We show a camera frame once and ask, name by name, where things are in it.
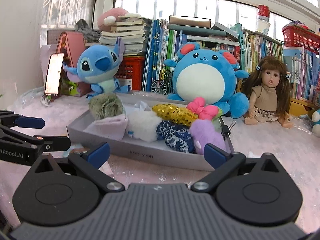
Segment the red inner ear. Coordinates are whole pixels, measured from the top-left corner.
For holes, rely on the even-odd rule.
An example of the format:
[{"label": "red inner ear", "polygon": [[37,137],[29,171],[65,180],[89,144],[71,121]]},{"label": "red inner ear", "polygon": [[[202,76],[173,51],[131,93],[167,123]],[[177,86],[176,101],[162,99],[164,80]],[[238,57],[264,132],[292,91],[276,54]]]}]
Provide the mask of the red inner ear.
[{"label": "red inner ear", "polygon": [[194,44],[186,44],[180,49],[182,55],[188,54],[190,51],[193,51],[196,48]]},{"label": "red inner ear", "polygon": [[230,52],[224,52],[223,56],[229,61],[230,64],[237,64],[237,60],[235,56],[233,56]]}]

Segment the red book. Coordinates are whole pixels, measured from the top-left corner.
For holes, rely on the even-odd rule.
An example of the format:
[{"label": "red book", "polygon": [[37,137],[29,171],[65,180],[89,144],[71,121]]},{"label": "red book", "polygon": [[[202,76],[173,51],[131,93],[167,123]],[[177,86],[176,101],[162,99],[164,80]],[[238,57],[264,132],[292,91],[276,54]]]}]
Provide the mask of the red book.
[{"label": "red book", "polygon": [[237,62],[239,63],[240,60],[240,47],[239,46],[235,46],[235,51],[233,56],[235,56]]}]

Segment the red plastic crate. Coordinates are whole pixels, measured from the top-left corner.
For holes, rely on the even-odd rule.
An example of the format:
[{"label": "red plastic crate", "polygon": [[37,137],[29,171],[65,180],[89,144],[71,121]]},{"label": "red plastic crate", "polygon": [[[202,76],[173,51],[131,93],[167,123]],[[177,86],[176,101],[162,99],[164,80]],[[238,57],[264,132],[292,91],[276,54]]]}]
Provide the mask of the red plastic crate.
[{"label": "red plastic crate", "polygon": [[285,26],[282,32],[286,47],[304,47],[319,54],[320,36],[315,33],[296,26]]},{"label": "red plastic crate", "polygon": [[141,91],[145,60],[146,57],[141,56],[124,57],[115,77],[120,80],[127,79],[132,90]]}]

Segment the blue gripper pad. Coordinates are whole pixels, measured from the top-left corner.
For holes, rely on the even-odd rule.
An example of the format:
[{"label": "blue gripper pad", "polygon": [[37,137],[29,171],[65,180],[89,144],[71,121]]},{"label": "blue gripper pad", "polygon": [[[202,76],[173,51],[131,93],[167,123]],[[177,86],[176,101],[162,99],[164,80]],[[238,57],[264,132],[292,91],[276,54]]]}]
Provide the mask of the blue gripper pad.
[{"label": "blue gripper pad", "polygon": [[100,144],[98,148],[92,152],[87,152],[86,161],[92,164],[95,168],[100,168],[110,157],[110,146],[108,143]]},{"label": "blue gripper pad", "polygon": [[14,121],[14,123],[21,128],[34,128],[34,129],[42,129],[45,125],[45,122],[42,118],[26,117],[26,116],[18,117]]},{"label": "blue gripper pad", "polygon": [[211,143],[207,143],[204,146],[204,159],[214,169],[217,169],[223,165],[229,159],[229,156],[229,153],[221,150]]}]

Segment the purple fluffy toy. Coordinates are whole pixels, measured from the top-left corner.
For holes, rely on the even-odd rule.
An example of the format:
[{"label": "purple fluffy toy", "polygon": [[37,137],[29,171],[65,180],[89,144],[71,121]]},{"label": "purple fluffy toy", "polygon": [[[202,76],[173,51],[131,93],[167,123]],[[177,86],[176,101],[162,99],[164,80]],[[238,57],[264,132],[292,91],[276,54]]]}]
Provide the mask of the purple fluffy toy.
[{"label": "purple fluffy toy", "polygon": [[221,150],[226,151],[226,144],[220,132],[216,132],[213,123],[210,120],[195,120],[189,129],[196,148],[196,153],[204,155],[204,146],[212,143]]}]

